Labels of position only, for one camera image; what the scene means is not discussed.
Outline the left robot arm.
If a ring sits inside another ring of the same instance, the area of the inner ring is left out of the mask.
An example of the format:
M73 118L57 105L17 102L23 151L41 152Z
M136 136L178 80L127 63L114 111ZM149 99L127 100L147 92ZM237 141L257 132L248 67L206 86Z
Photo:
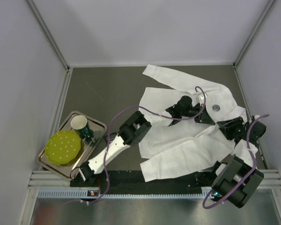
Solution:
M189 96L182 96L173 106L166 109L169 116L162 115L162 118L170 119L168 126L174 126L181 121L194 119L197 123L214 124L206 110L206 94L202 94L203 102L192 105ZM133 113L119 128L114 139L110 140L107 134L107 146L94 158L82 163L78 172L81 181L93 183L95 176L106 169L116 156L131 146L139 144L149 132L152 125L145 119L145 115L140 111Z

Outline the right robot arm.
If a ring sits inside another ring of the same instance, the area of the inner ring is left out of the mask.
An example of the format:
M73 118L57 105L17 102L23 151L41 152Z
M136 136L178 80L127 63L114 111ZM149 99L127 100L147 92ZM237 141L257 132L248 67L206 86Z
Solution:
M235 142L235 147L227 163L216 162L214 165L216 177L207 196L214 195L215 200L207 206L205 199L204 209L211 209L225 201L241 208L261 184L264 174L257 169L256 152L258 140L266 132L266 125L259 120L268 116L252 116L249 122L238 117L217 123L224 137Z

